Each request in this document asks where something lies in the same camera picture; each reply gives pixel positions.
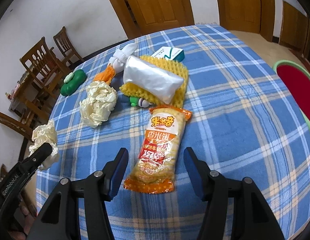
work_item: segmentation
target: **crumpled paper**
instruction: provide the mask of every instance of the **crumpled paper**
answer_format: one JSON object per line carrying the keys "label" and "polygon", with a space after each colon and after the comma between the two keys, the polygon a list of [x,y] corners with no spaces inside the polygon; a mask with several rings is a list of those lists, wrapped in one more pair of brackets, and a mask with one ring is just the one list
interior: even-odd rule
{"label": "crumpled paper", "polygon": [[60,155],[57,148],[57,132],[53,120],[49,120],[47,124],[38,126],[32,132],[32,140],[34,141],[34,145],[29,146],[29,156],[32,155],[45,142],[49,143],[53,148],[51,155],[44,160],[42,166],[39,166],[39,170],[48,170],[53,163],[59,161]]}
{"label": "crumpled paper", "polygon": [[114,110],[117,92],[104,81],[94,81],[86,88],[87,98],[79,103],[79,110],[84,124],[96,128],[108,120]]}

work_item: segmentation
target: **wooden door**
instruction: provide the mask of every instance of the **wooden door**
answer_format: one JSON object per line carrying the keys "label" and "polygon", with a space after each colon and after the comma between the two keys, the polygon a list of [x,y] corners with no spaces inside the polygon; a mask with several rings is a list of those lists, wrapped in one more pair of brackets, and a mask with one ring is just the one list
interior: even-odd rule
{"label": "wooden door", "polygon": [[127,0],[143,33],[186,26],[182,0]]}
{"label": "wooden door", "polygon": [[279,44],[301,54],[305,53],[309,30],[310,24],[308,18],[295,7],[283,1],[283,18]]}
{"label": "wooden door", "polygon": [[260,33],[261,0],[218,0],[220,24],[228,30]]}

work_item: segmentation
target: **white wall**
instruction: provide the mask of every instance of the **white wall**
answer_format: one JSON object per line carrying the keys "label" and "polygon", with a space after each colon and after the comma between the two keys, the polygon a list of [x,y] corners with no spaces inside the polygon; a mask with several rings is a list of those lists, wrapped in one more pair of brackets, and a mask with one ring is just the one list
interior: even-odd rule
{"label": "white wall", "polygon": [[[109,0],[14,0],[0,20],[0,112],[8,111],[5,92],[15,87],[25,69],[19,61],[42,36],[61,57],[53,36],[66,26],[82,57],[127,39]],[[23,137],[0,124],[0,166],[18,160]]]}
{"label": "white wall", "polygon": [[217,0],[190,0],[195,24],[219,24]]}
{"label": "white wall", "polygon": [[282,18],[283,18],[283,1],[286,1],[302,14],[306,16],[305,10],[302,8],[297,0],[275,0],[275,22],[273,36],[279,37],[281,34]]}

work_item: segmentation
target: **red and green stool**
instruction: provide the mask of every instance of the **red and green stool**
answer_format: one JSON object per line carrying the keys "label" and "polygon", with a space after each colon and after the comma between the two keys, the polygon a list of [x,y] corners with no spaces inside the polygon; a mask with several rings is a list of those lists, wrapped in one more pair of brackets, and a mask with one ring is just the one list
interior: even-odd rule
{"label": "red and green stool", "polygon": [[310,73],[289,60],[280,60],[273,66],[297,102],[310,130]]}

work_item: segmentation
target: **blue plaid tablecloth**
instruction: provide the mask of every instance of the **blue plaid tablecloth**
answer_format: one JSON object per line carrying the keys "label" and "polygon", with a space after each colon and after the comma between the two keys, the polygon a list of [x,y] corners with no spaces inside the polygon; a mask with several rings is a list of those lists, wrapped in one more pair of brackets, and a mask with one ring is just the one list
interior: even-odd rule
{"label": "blue plaid tablecloth", "polygon": [[[106,203],[116,240],[195,239],[206,203],[195,194],[183,163],[192,147],[197,157],[225,177],[251,177],[275,214],[286,239],[310,218],[310,134],[287,87],[252,49],[218,25],[161,31],[109,49],[81,64],[88,78],[71,96],[60,96],[51,114],[58,133],[60,161],[37,173],[37,205],[42,207],[63,177],[84,179],[113,160],[120,147],[129,151],[124,178],[135,163],[150,114],[117,102],[109,120],[93,129],[80,120],[85,87],[106,68],[116,49],[138,44],[136,56],[161,46],[185,51],[189,70],[184,108],[193,112],[186,124],[176,164],[176,190],[141,194],[120,188]],[[112,86],[119,91],[122,77]],[[82,239],[87,239],[80,201]],[[231,232],[232,203],[225,230]]]}

